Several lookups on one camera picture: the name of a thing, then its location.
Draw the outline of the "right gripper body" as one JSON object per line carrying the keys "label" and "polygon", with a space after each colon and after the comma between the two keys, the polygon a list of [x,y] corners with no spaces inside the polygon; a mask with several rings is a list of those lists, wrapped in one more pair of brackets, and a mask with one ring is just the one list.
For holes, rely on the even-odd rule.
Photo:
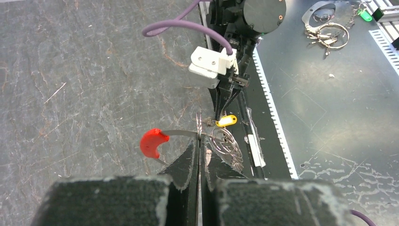
{"label": "right gripper body", "polygon": [[236,50],[236,61],[231,69],[227,70],[226,75],[218,75],[220,79],[219,87],[229,85],[238,88],[246,88],[249,84],[250,75],[247,68],[252,60],[254,51],[254,40],[238,34],[225,34],[230,45]]}

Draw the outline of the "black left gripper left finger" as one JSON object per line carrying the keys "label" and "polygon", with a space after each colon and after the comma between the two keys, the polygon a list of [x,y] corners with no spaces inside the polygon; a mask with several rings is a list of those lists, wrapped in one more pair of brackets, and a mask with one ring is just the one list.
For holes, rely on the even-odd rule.
{"label": "black left gripper left finger", "polygon": [[35,226],[196,226],[200,143],[149,176],[69,177],[48,190]]}

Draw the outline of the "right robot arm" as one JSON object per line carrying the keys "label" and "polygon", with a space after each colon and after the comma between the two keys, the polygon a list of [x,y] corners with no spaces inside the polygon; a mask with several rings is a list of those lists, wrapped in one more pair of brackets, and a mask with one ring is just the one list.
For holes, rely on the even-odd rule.
{"label": "right robot arm", "polygon": [[213,0],[206,15],[208,28],[225,38],[236,52],[237,65],[219,74],[216,88],[210,89],[215,120],[248,86],[248,66],[259,38],[276,30],[286,15],[284,0]]}

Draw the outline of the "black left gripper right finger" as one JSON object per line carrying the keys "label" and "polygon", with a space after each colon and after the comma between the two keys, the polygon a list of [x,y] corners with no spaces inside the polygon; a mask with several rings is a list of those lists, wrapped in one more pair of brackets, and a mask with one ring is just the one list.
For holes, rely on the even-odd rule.
{"label": "black left gripper right finger", "polygon": [[199,142],[199,223],[202,226],[352,226],[339,190],[322,180],[210,178],[206,137]]}

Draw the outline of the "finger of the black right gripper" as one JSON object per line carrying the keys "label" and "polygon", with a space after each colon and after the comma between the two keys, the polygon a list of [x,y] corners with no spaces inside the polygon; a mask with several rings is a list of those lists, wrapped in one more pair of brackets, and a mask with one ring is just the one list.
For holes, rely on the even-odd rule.
{"label": "finger of the black right gripper", "polygon": [[208,90],[214,106],[214,119],[220,120],[231,97],[231,85],[218,84],[216,88]]}
{"label": "finger of the black right gripper", "polygon": [[218,85],[218,120],[221,119],[223,112],[233,102],[233,100],[243,90],[242,86],[233,84]]}

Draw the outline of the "silver keyring bundle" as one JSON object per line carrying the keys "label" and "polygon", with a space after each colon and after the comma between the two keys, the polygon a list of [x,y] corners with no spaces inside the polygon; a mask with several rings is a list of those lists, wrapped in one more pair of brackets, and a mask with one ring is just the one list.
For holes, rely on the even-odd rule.
{"label": "silver keyring bundle", "polygon": [[[197,130],[201,132],[203,130],[202,125],[204,124],[202,122],[203,118],[201,112],[196,113],[196,117],[193,120],[196,121]],[[217,137],[216,139],[207,136],[213,150],[221,154],[233,170],[241,173],[244,169],[242,151],[233,134],[227,127],[213,126],[211,131],[206,134]]]}

